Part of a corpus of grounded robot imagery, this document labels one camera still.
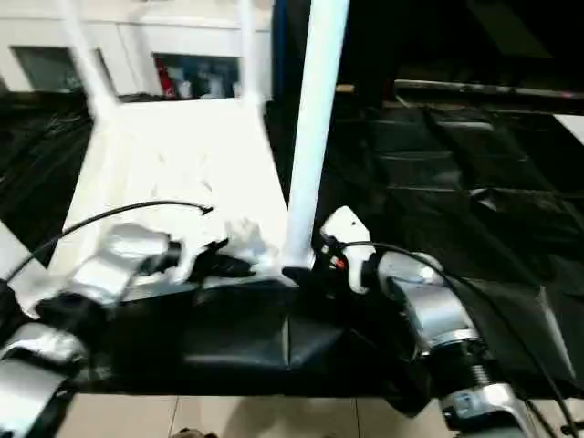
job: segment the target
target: black cable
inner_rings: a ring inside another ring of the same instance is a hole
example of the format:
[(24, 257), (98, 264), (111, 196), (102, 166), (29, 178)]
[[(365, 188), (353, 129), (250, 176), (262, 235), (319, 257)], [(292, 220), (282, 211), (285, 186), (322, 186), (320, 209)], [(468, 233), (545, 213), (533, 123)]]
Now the black cable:
[(106, 212), (91, 216), (85, 219), (84, 221), (78, 222), (77, 224), (71, 225), (69, 228), (64, 229), (58, 235), (55, 235), (54, 237), (48, 239), (44, 244), (37, 246), (33, 251), (30, 252), (30, 255), (27, 258), (25, 258), (12, 270), (12, 272), (6, 277), (5, 282), (10, 283), (12, 280), (14, 280), (18, 273), (22, 271), (26, 267), (26, 265), (28, 265), (34, 258), (36, 258), (43, 251), (50, 248), (52, 245), (55, 245), (59, 240), (61, 240), (66, 235), (75, 233), (78, 229), (83, 228), (84, 226), (87, 226), (89, 224), (93, 224), (94, 222), (100, 221), (101, 219), (105, 219), (106, 217), (128, 212), (130, 210), (138, 210), (139, 208), (152, 207), (154, 205), (182, 205), (185, 207), (197, 208), (201, 212), (203, 212), (203, 215), (208, 214), (213, 210), (213, 207), (200, 205), (198, 203), (187, 203), (184, 201), (168, 201), (168, 200), (146, 201), (144, 203), (131, 203), (129, 205), (124, 205), (122, 207), (113, 208)]
[(574, 204), (564, 199), (564, 197), (556, 189), (554, 184), (546, 177), (546, 175), (542, 171), (539, 170), (534, 161), (531, 159), (531, 156), (529, 156), (529, 154), (527, 154), (523, 150), (521, 144), (519, 144), (519, 141), (516, 140), (516, 136), (513, 135), (513, 132), (510, 129), (508, 129), (503, 122), (500, 122), (496, 115), (493, 115), (489, 111), (486, 111), (484, 109), (480, 110), (481, 114), (483, 114), (483, 116), (486, 117), (486, 119), (488, 120), (489, 123), (491, 123), (491, 125), (495, 125), (497, 123), (497, 126), (499, 126), (504, 131), (504, 134), (509, 139), (509, 141), (507, 141), (506, 144), (510, 145), (511, 151), (516, 153), (517, 155), (520, 155), (521, 157), (527, 158), (527, 163), (531, 164), (532, 173), (537, 182), (541, 184), (544, 190), (551, 193), (554, 199), (558, 200), (560, 208), (564, 211), (564, 213), (566, 213), (566, 215), (568, 215), (574, 221), (574, 225), (576, 226), (576, 228), (578, 228), (579, 236), (584, 237), (584, 217), (576, 209)]
[(368, 241), (340, 243), (341, 249), (346, 248), (348, 246), (373, 246), (375, 248), (381, 248), (381, 249), (393, 251), (395, 253), (403, 254), (403, 255), (408, 256), (409, 258), (411, 258), (413, 260), (416, 260), (417, 262), (419, 262), (425, 266), (430, 267), (431, 270), (433, 270), (443, 280), (443, 282), (453, 291), (453, 293), (455, 293), (457, 296), (458, 296), (458, 294), (457, 294), (458, 289), (454, 286), (454, 283), (450, 279), (450, 277), (453, 278), (454, 280), (456, 280), (458, 283), (464, 285), (468, 289), (475, 292), (485, 303), (487, 303), (489, 305), (489, 307), (491, 308), (493, 313), (495, 313), (497, 315), (497, 317), (501, 320), (501, 322), (503, 322), (507, 331), (516, 339), (516, 341), (521, 346), (521, 349), (527, 354), (527, 356), (531, 359), (531, 361), (536, 366), (538, 371), (541, 373), (542, 377), (547, 381), (549, 388), (552, 390), (552, 392), (554, 394), (554, 400), (558, 404), (559, 409), (562, 411), (562, 414), (564, 415), (564, 417), (566, 419), (566, 423), (569, 427), (570, 434), (574, 438), (579, 438), (578, 428), (576, 427), (576, 423), (574, 421), (574, 418), (572, 417), (572, 414), (570, 413), (568, 406), (564, 402), (564, 399), (561, 395), (561, 392), (559, 391), (558, 386), (554, 382), (553, 378), (550, 376), (545, 365), (536, 356), (536, 354), (529, 348), (529, 346), (525, 343), (525, 341), (523, 340), (521, 335), (519, 335), (519, 333), (517, 332), (515, 327), (513, 327), (511, 325), (511, 323), (509, 322), (507, 317), (503, 314), (503, 312), (499, 309), (499, 307), (495, 304), (495, 302), (482, 289), (475, 286), (473, 283), (471, 283), (467, 279), (462, 278), (461, 276), (454, 275), (454, 274), (446, 271), (445, 269), (441, 270), (441, 269), (437, 268), (435, 265), (433, 265), (432, 262), (429, 262), (428, 260), (426, 260), (422, 256), (416, 255), (412, 251), (408, 251), (407, 249), (401, 248), (401, 247), (396, 246), (396, 245), (384, 244), (382, 242), (368, 242)]

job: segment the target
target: spring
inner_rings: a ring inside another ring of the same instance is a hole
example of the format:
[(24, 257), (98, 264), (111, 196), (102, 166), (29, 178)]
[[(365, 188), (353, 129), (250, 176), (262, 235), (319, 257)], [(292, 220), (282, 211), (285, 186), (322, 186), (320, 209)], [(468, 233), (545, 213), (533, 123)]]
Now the spring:
[(474, 378), (478, 383), (478, 386), (486, 386), (491, 383), (488, 374), (486, 373), (485, 367), (483, 365), (473, 365), (471, 367), (473, 371)]

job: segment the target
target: white plastic part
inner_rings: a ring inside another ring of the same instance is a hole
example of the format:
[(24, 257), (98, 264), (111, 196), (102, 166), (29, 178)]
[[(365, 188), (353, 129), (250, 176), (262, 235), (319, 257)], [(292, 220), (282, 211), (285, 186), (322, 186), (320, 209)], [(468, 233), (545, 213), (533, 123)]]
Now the white plastic part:
[(284, 266), (307, 266), (349, 0), (313, 0), (288, 204)]
[(242, 99), (256, 104), (260, 94), (256, 74), (256, 24), (252, 0), (239, 0), (239, 21), (242, 47), (239, 75), (242, 82)]
[(89, 108), (93, 117), (107, 117), (116, 105), (105, 72), (91, 50), (87, 35), (81, 25), (76, 0), (55, 0), (63, 18), (71, 51), (85, 92), (89, 96)]
[[(320, 229), (324, 236), (332, 236), (341, 243), (370, 241), (370, 233), (365, 224), (347, 206), (340, 207)], [(375, 252), (371, 246), (349, 246), (343, 254), (349, 262), (349, 286), (357, 294), (365, 294), (361, 285), (363, 263)]]

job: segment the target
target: white chair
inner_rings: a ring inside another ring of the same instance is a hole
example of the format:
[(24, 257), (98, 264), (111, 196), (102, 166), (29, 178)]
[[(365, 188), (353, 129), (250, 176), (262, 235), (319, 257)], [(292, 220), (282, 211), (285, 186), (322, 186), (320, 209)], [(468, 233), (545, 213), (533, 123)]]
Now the white chair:
[[(282, 265), (306, 266), (349, 0), (312, 2), (289, 214), (262, 121), (251, 0), (239, 0), (240, 99), (130, 104), (120, 104), (106, 86), (73, 0), (56, 1), (95, 119), (66, 226), (153, 199), (207, 203), (216, 211), (203, 223), (195, 211), (152, 207), (91, 225), (59, 243), (51, 274), (64, 274), (89, 256), (103, 231), (119, 221), (182, 238), (187, 254), (225, 228), (243, 243), (259, 230), (269, 248), (262, 262), (273, 272)], [(25, 308), (37, 299), (18, 295)]]

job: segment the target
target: wire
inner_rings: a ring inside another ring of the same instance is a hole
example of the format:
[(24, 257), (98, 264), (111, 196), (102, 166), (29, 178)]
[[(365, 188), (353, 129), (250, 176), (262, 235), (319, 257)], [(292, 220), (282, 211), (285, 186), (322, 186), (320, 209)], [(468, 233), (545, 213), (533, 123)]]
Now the wire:
[(91, 217), (85, 219), (84, 221), (81, 221), (81, 222), (78, 222), (74, 225), (71, 225), (69, 228), (64, 229), (58, 235), (51, 237), (50, 239), (46, 240), (45, 243), (37, 246), (33, 251), (31, 251), (29, 256), (27, 256), (22, 262), (20, 262), (12, 270), (12, 272), (10, 272), (10, 274), (8, 274), (8, 276), (5, 279), (5, 282), (10, 283), (12, 280), (14, 280), (15, 277), (18, 275), (18, 273), (20, 273), (20, 271), (22, 271), (26, 267), (26, 265), (28, 265), (33, 259), (35, 259), (43, 251), (45, 251), (48, 248), (50, 248), (51, 246), (55, 245), (59, 240), (61, 240), (66, 235), (70, 235), (72, 233), (75, 233), (80, 228), (83, 228), (89, 224), (93, 224), (94, 222), (100, 221), (100, 220), (105, 219), (107, 217), (113, 216), (115, 214), (128, 212), (130, 210), (138, 210), (140, 208), (145, 208), (145, 207), (152, 207), (154, 205), (182, 205), (185, 207), (197, 208), (201, 212), (203, 212), (203, 215), (208, 214), (213, 210), (213, 207), (200, 205), (198, 203), (187, 203), (184, 201), (168, 201), (168, 200), (146, 201), (144, 203), (131, 203), (129, 205), (124, 205), (122, 207), (113, 208), (113, 209), (108, 210), (106, 212), (91, 216)]
[(516, 341), (521, 346), (521, 349), (527, 354), (527, 356), (531, 359), (531, 361), (536, 366), (538, 371), (541, 373), (542, 377), (547, 381), (549, 388), (552, 390), (552, 392), (554, 394), (554, 400), (558, 404), (559, 409), (562, 411), (562, 414), (564, 415), (564, 418), (566, 419), (566, 423), (567, 423), (567, 426), (569, 427), (570, 434), (574, 438), (579, 438), (578, 428), (576, 427), (576, 422), (574, 421), (574, 418), (572, 417), (572, 414), (570, 413), (568, 406), (564, 402), (564, 399), (561, 395), (561, 392), (559, 391), (558, 386), (554, 382), (553, 378), (550, 376), (545, 365), (536, 356), (536, 354), (529, 348), (529, 346), (525, 343), (525, 341), (523, 340), (521, 335), (519, 335), (519, 333), (517, 332), (515, 327), (513, 327), (511, 325), (511, 323), (509, 322), (507, 317), (503, 314), (503, 312), (499, 309), (499, 307), (495, 304), (495, 302), (482, 289), (475, 286), (473, 283), (471, 283), (467, 279), (462, 278), (461, 276), (454, 275), (454, 274), (446, 271), (445, 269), (441, 270), (441, 269), (437, 268), (435, 265), (433, 265), (431, 262), (429, 262), (428, 260), (423, 258), (422, 256), (417, 255), (417, 254), (413, 253), (412, 251), (408, 251), (407, 249), (401, 248), (401, 247), (396, 246), (396, 245), (385, 244), (385, 243), (381, 243), (381, 242), (368, 242), (368, 241), (340, 243), (341, 249), (346, 248), (348, 246), (373, 246), (375, 248), (386, 249), (386, 250), (390, 250), (390, 251), (393, 251), (393, 252), (396, 252), (399, 254), (403, 254), (403, 255), (408, 256), (409, 258), (411, 258), (413, 260), (416, 260), (417, 262), (419, 262), (425, 266), (430, 267), (431, 270), (433, 270), (457, 296), (458, 296), (458, 294), (456, 292), (458, 291), (458, 289), (457, 289), (457, 287), (454, 286), (454, 283), (450, 279), (450, 277), (453, 278), (454, 280), (456, 280), (458, 283), (464, 285), (468, 289), (475, 292), (484, 302), (486, 302), (489, 305), (491, 310), (493, 310), (493, 313), (495, 313), (497, 315), (497, 317), (501, 320), (501, 322), (503, 322), (507, 331), (516, 339)]

